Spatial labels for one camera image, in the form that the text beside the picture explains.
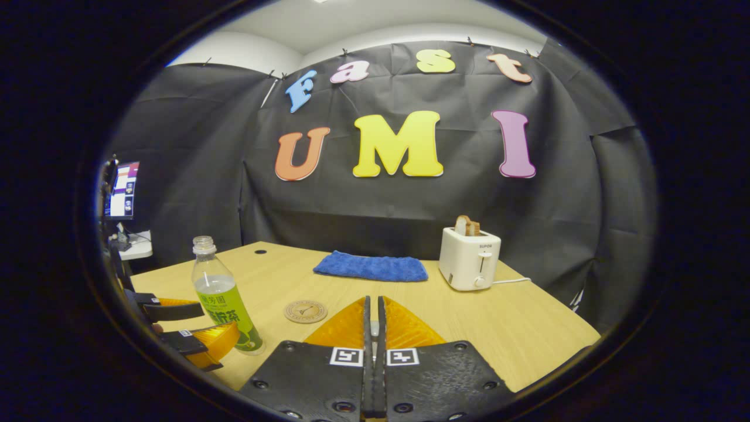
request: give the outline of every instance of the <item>blue letter f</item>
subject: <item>blue letter f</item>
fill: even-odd
[[[310,80],[310,78],[317,74],[318,73],[315,71],[309,71],[286,89],[286,93],[289,94],[289,97],[292,99],[291,113],[294,113],[297,109],[302,107],[304,103],[308,102],[310,94],[306,93],[306,91],[310,91],[313,88],[313,81]]]

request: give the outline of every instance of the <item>white ceiling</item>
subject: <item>white ceiling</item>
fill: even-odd
[[[362,32],[415,23],[458,23],[545,42],[534,28],[476,0],[279,0],[223,27],[307,54]]]

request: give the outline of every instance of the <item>white cable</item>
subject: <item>white cable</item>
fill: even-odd
[[[515,280],[497,280],[496,282],[492,282],[492,284],[496,285],[497,283],[515,283],[515,282],[525,282],[525,281],[531,281],[528,277],[523,277],[522,279],[515,279]]]
[[[268,89],[268,94],[265,95],[265,98],[263,99],[263,102],[260,103],[261,107],[263,107],[263,105],[265,104],[266,100],[269,99],[269,95],[271,94],[271,91],[274,90],[274,86],[276,86],[276,82],[278,82],[278,79],[274,79],[273,84],[271,84],[271,88]]]

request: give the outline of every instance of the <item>green label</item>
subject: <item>green label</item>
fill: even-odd
[[[263,340],[242,303],[237,286],[223,293],[205,294],[199,291],[196,293],[206,313],[216,325],[237,321],[237,328],[239,328],[239,340],[235,344],[237,349],[253,351],[263,345]]]

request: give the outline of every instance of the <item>yellow letter m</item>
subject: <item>yellow letter m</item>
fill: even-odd
[[[353,173],[357,177],[375,177],[380,166],[375,164],[375,152],[385,171],[394,175],[398,165],[409,150],[409,159],[403,165],[407,176],[440,176],[443,165],[437,161],[435,150],[435,124],[440,115],[434,111],[415,111],[407,116],[396,135],[379,114],[363,116],[354,121],[361,131],[359,164]]]

